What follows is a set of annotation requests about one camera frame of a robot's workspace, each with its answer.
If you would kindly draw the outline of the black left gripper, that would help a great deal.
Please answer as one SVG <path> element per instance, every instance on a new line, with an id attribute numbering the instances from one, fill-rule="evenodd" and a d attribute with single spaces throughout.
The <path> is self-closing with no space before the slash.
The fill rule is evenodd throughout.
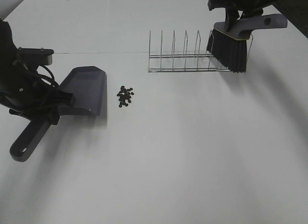
<path id="1" fill-rule="evenodd" d="M 53 103 L 57 106 L 74 105 L 74 95 L 57 90 L 58 87 L 46 66 L 22 62 L 0 65 L 0 104 L 8 107 L 14 115 L 29 120 L 47 116 L 51 125 L 57 125 L 60 115 Z"/>

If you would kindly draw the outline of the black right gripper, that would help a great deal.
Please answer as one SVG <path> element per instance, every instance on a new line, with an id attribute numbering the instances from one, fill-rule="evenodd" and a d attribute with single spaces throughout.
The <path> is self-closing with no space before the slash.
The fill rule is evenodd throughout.
<path id="1" fill-rule="evenodd" d="M 258 6 L 262 0 L 208 0 L 208 9 L 225 9 L 225 30 L 229 32 L 239 18 L 248 18 L 263 14 Z"/>

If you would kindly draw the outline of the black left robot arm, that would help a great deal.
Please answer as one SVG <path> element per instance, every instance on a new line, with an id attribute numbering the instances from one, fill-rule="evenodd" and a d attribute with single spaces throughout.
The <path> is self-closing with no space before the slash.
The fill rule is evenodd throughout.
<path id="1" fill-rule="evenodd" d="M 8 22 L 0 22 L 0 103 L 12 115 L 59 122 L 59 106 L 72 106 L 72 93 L 60 90 L 53 73 L 52 49 L 17 48 Z"/>

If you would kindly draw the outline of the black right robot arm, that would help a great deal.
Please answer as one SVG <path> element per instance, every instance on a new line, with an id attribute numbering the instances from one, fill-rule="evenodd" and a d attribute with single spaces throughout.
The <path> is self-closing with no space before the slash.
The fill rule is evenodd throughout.
<path id="1" fill-rule="evenodd" d="M 225 28 L 230 31 L 239 19 L 261 16 L 263 9 L 282 0 L 208 0 L 208 9 L 225 9 Z"/>

